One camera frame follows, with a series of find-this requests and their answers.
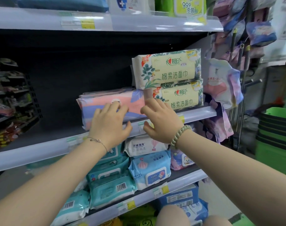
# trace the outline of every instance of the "bracelet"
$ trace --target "bracelet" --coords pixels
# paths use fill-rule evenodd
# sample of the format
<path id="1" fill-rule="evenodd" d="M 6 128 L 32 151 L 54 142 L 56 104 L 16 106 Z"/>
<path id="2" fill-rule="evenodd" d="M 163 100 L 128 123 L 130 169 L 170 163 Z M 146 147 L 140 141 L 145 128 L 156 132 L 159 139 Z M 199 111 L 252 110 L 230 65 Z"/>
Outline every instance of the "bracelet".
<path id="1" fill-rule="evenodd" d="M 179 139 L 179 137 L 182 135 L 182 133 L 187 130 L 190 129 L 192 130 L 190 125 L 185 125 L 183 126 L 181 129 L 178 130 L 178 132 L 175 134 L 175 137 L 173 138 L 173 140 L 171 141 L 171 146 L 175 148 L 176 142 Z"/>
<path id="2" fill-rule="evenodd" d="M 104 148 L 105 148 L 105 150 L 106 150 L 106 152 L 107 152 L 106 146 L 105 146 L 100 140 L 94 139 L 94 138 L 92 138 L 92 137 L 88 137 L 88 139 L 90 139 L 90 141 L 95 141 L 95 142 L 97 142 L 97 143 L 101 143 L 101 144 L 104 146 Z"/>

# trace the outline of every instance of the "white package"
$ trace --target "white package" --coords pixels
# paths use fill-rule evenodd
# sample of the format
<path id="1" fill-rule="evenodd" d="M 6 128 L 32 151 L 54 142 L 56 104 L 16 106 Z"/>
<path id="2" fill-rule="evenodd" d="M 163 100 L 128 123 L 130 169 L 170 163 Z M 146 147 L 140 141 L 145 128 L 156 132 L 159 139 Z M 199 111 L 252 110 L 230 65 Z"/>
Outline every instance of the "white package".
<path id="1" fill-rule="evenodd" d="M 168 144 L 153 140 L 147 134 L 144 134 L 128 138 L 125 141 L 124 152 L 126 152 L 129 157 L 134 157 L 165 151 L 167 148 Z"/>
<path id="2" fill-rule="evenodd" d="M 270 8 L 276 3 L 276 0 L 252 0 L 253 10 Z"/>
<path id="3" fill-rule="evenodd" d="M 111 14 L 151 14 L 155 11 L 154 0 L 107 0 Z"/>

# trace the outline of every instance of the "blue package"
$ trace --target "blue package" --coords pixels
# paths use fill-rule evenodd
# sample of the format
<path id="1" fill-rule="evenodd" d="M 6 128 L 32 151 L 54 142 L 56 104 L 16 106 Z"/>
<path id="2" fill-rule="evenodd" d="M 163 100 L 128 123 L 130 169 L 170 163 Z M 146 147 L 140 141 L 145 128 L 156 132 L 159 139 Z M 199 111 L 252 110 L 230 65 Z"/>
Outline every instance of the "blue package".
<path id="1" fill-rule="evenodd" d="M 251 46 L 264 47 L 276 41 L 276 31 L 269 21 L 249 22 L 246 32 L 251 41 Z"/>
<path id="2" fill-rule="evenodd" d="M 204 221 L 209 216 L 208 203 L 201 199 L 193 205 L 182 207 L 182 209 L 189 218 L 190 225 Z"/>
<path id="3" fill-rule="evenodd" d="M 244 11 L 244 8 L 239 13 L 234 15 L 232 17 L 232 19 L 228 23 L 226 23 L 224 25 L 223 30 L 225 32 L 230 32 L 230 31 L 233 30 L 233 28 L 236 26 L 236 24 L 238 24 L 238 22 L 240 21 L 239 19 L 240 19 L 241 15 L 242 15 L 243 11 Z"/>
<path id="4" fill-rule="evenodd" d="M 135 158 L 128 167 L 138 190 L 170 177 L 170 151 L 155 152 Z"/>
<path id="5" fill-rule="evenodd" d="M 94 166 L 87 174 L 88 182 L 102 179 L 111 175 L 122 174 L 128 167 L 129 158 L 121 156 L 112 161 Z"/>
<path id="6" fill-rule="evenodd" d="M 114 201 L 132 195 L 137 191 L 129 171 L 121 175 L 112 175 L 89 184 L 90 209 L 99 209 Z"/>
<path id="7" fill-rule="evenodd" d="M 109 161 L 112 161 L 118 157 L 121 156 L 121 147 L 122 147 L 122 144 L 119 144 L 118 146 L 112 148 L 109 152 L 107 152 L 105 154 L 105 156 L 103 156 L 96 165 L 99 165 L 99 164 L 102 164 L 102 163 L 105 163 L 105 162 L 109 162 Z"/>
<path id="8" fill-rule="evenodd" d="M 20 8 L 51 9 L 83 12 L 102 12 L 109 10 L 106 0 L 17 0 Z"/>
<path id="9" fill-rule="evenodd" d="M 165 205 L 177 205 L 179 207 L 195 204 L 198 199 L 198 186 L 190 184 L 179 190 L 159 197 L 156 200 L 158 210 L 161 210 Z"/>
<path id="10" fill-rule="evenodd" d="M 62 226 L 67 223 L 82 219 L 88 213 L 90 194 L 84 190 L 71 194 L 60 209 L 51 226 Z"/>

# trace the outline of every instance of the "person's left hand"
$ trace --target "person's left hand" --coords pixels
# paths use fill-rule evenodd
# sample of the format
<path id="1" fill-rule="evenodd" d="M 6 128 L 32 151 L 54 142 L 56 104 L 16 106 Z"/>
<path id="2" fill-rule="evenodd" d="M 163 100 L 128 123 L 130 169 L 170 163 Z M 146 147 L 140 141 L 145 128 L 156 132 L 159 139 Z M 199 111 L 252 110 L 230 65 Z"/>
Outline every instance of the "person's left hand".
<path id="1" fill-rule="evenodd" d="M 88 137 L 100 140 L 108 151 L 122 143 L 132 131 L 130 121 L 125 129 L 122 128 L 128 109 L 128 106 L 121 106 L 119 102 L 107 103 L 102 110 L 96 109 Z"/>

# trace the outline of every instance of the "barcode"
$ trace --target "barcode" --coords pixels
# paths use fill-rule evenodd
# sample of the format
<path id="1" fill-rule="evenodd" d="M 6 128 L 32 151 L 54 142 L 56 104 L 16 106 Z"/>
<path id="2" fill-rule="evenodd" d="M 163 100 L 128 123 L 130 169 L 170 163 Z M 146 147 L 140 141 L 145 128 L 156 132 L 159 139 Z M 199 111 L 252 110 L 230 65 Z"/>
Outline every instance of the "barcode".
<path id="1" fill-rule="evenodd" d="M 189 201 L 187 201 L 187 203 L 186 203 L 187 205 L 193 205 L 193 200 L 189 200 Z"/>
<path id="2" fill-rule="evenodd" d="M 123 183 L 117 185 L 116 188 L 117 188 L 117 192 L 120 192 L 120 191 L 122 191 L 122 190 L 125 190 L 125 189 L 127 188 L 127 187 L 126 187 L 126 183 L 123 182 Z"/>
<path id="3" fill-rule="evenodd" d="M 73 208 L 73 207 L 74 207 L 74 202 L 75 202 L 75 201 L 70 201 L 70 202 L 66 203 L 66 204 L 63 206 L 63 210 Z"/>

